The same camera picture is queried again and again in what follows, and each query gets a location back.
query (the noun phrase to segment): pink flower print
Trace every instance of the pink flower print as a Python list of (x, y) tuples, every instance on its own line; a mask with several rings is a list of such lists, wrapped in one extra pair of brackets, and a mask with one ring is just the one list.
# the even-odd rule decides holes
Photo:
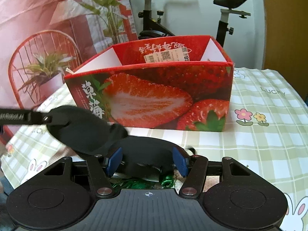
[(11, 157), (11, 155), (12, 155), (13, 152), (14, 152), (14, 147), (13, 147), (13, 145), (12, 145), (12, 144), (8, 144), (8, 145), (6, 146), (6, 149), (7, 149), (7, 156), (8, 156), (8, 157)]
[(236, 122), (238, 124), (240, 124), (242, 126), (251, 126), (253, 124), (253, 122), (250, 122), (252, 112), (249, 112), (244, 108), (242, 108), (241, 110), (236, 109), (234, 112), (237, 114), (238, 119), (244, 120), (244, 121), (237, 120)]
[(235, 113), (238, 115), (238, 119), (240, 119), (240, 120), (244, 120), (244, 119), (246, 121), (250, 121), (251, 120), (252, 113), (247, 111), (244, 108), (242, 108), (241, 110), (236, 109)]

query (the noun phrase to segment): yellow flower print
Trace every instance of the yellow flower print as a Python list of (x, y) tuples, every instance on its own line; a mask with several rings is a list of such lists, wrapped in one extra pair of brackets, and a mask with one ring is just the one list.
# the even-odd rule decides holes
[(254, 118), (258, 121), (258, 124), (259, 124), (260, 126), (264, 126), (264, 127), (269, 126), (268, 122), (266, 122), (266, 119), (265, 119), (265, 115), (264, 115), (264, 114), (256, 113), (256, 114), (254, 115)]
[(8, 144), (8, 145), (6, 146), (6, 150), (7, 150), (7, 156), (8, 156), (8, 157), (11, 157), (12, 154), (14, 153), (14, 147), (13, 147), (13, 145), (12, 145), (12, 144)]
[(266, 122), (264, 114), (256, 113), (254, 118), (256, 118), (258, 122)]

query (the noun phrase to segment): qr code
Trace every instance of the qr code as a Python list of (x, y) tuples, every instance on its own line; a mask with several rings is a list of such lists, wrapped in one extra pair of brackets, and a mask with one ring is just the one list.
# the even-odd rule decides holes
[(150, 55), (149, 60), (150, 60), (150, 62), (155, 62), (154, 56)]
[(171, 59), (169, 51), (161, 52), (161, 58), (163, 59), (163, 61)]

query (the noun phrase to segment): exercise bike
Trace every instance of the exercise bike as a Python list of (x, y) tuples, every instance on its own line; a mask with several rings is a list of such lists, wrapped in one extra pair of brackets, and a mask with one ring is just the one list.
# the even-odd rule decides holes
[[(223, 47), (224, 40), (227, 32), (230, 35), (233, 34), (234, 28), (228, 28), (228, 18), (229, 14), (240, 15), (240, 18), (247, 18), (246, 16), (251, 16), (250, 13), (245, 11), (233, 10), (241, 6), (247, 0), (214, 0), (213, 3), (218, 6), (226, 7), (228, 9), (221, 9), (221, 18), (218, 23), (218, 30), (216, 40)], [(166, 37), (166, 36), (175, 36), (167, 28), (161, 25), (161, 16), (163, 16), (164, 11), (158, 10), (158, 20), (155, 21), (152, 18), (151, 10), (152, 0), (144, 0), (144, 10), (143, 12), (138, 13), (139, 18), (143, 18), (143, 30), (141, 31), (138, 39), (148, 39), (148, 38), (157, 38), (157, 37)]]
[(161, 25), (161, 16), (163, 16), (164, 11), (158, 10), (158, 20), (155, 21), (152, 18), (152, 0), (144, 0), (144, 10), (138, 13), (139, 18), (143, 18), (143, 31), (141, 31), (138, 39), (148, 39), (166, 36), (175, 36), (167, 28)]

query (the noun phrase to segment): white pot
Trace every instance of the white pot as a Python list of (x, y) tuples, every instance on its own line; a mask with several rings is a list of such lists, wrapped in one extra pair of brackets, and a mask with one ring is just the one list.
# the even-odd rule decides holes
[(39, 89), (41, 92), (41, 97), (44, 95), (45, 97), (51, 96), (55, 93), (61, 86), (63, 85), (62, 74), (59, 73), (49, 81), (42, 84)]

